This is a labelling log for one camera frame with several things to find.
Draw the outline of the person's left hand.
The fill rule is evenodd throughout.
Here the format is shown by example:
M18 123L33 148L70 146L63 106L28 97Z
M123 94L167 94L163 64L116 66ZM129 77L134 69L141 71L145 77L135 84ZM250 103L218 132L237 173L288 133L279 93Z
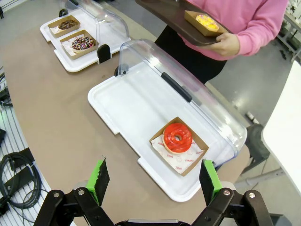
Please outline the person's left hand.
M222 56L234 56L240 51L240 43L237 35L232 33L223 33L216 38L216 43L206 45L203 48L212 50Z

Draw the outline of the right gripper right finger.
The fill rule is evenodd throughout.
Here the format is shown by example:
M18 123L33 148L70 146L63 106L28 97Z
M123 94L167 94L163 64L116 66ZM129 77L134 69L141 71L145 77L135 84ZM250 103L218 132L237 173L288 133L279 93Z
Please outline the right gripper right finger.
M256 190L239 194L222 187L212 161L202 160L199 181L206 207L193 226L218 226L224 218L234 219L238 226L273 225L262 195Z

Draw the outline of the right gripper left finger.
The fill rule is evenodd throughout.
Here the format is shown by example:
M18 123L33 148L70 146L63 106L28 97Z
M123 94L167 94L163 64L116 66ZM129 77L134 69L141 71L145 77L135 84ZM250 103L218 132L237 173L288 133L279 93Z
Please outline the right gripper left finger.
M41 206L35 226L70 226L75 218L83 217L90 226L113 226L101 204L110 177L106 159L98 161L87 184L65 194L51 190Z

